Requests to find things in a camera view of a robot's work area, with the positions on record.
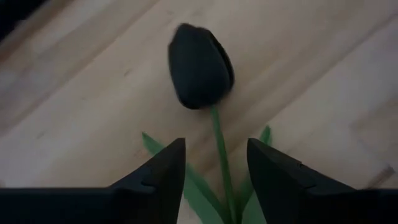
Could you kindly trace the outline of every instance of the flower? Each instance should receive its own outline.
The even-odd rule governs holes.
[[[190,109],[215,105],[234,84],[231,62],[207,29],[181,24],[169,44],[169,68],[181,104]]]

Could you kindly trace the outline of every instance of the wood grain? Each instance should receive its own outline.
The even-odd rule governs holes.
[[[15,30],[9,34],[0,45],[0,62],[7,59],[15,48],[33,35],[37,29],[45,26],[58,12],[62,11],[73,0],[51,0],[43,3],[43,6],[36,10],[29,19],[19,21]]]
[[[167,44],[189,22],[214,33],[236,72],[219,105],[235,187],[247,138],[266,124],[282,152],[368,187],[389,163],[358,127],[397,98],[397,13],[395,0],[75,0],[0,63],[0,181],[109,185],[148,160],[145,131],[185,137],[222,199],[210,112],[182,107],[169,77]],[[186,202],[179,219],[198,221]]]
[[[355,128],[360,140],[397,171],[398,94],[359,121]]]

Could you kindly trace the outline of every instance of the wooden surface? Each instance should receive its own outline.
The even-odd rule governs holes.
[[[189,22],[236,72],[219,105],[235,186],[246,139],[269,124],[277,149],[332,178],[398,187],[397,13],[396,0],[70,1],[0,48],[1,185],[109,185],[150,158],[145,131],[185,137],[222,198],[209,111],[183,108],[169,77],[167,44]],[[184,202],[180,222],[197,221]]]

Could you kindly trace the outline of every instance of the black tulip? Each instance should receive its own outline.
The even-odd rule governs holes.
[[[216,104],[234,84],[231,62],[204,28],[181,24],[169,44],[169,67],[181,104],[199,109]]]

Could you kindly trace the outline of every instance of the wooden floor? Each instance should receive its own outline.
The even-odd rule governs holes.
[[[357,189],[398,187],[396,0],[63,4],[0,46],[0,184],[109,185],[150,158],[145,131],[185,137],[222,198],[209,111],[182,107],[169,75],[181,22],[211,30],[236,72],[219,106],[235,186],[247,138],[269,124],[274,147],[313,169]],[[197,221],[184,202],[180,222]]]

